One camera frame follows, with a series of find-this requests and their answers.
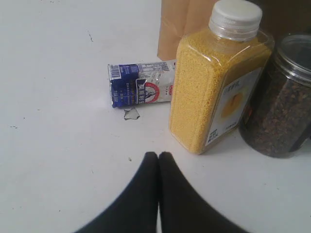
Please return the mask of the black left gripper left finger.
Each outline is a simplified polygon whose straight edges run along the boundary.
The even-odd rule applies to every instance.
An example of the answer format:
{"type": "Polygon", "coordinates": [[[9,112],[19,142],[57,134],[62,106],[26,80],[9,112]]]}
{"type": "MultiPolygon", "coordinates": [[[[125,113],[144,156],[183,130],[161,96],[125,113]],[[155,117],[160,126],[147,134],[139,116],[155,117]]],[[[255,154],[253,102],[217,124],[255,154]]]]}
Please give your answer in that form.
{"type": "Polygon", "coordinates": [[[78,233],[155,233],[158,213],[157,154],[145,153],[122,193],[78,233]]]}

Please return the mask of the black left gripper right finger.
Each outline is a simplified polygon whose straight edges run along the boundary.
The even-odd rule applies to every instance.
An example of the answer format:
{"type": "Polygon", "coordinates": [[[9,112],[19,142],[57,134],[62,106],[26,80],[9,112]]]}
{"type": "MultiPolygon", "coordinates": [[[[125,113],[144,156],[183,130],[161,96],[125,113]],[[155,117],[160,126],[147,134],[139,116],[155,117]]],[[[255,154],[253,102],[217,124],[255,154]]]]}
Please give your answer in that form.
{"type": "Polygon", "coordinates": [[[173,155],[158,157],[160,175],[159,208],[163,233],[244,233],[210,206],[190,185],[173,155]]]}

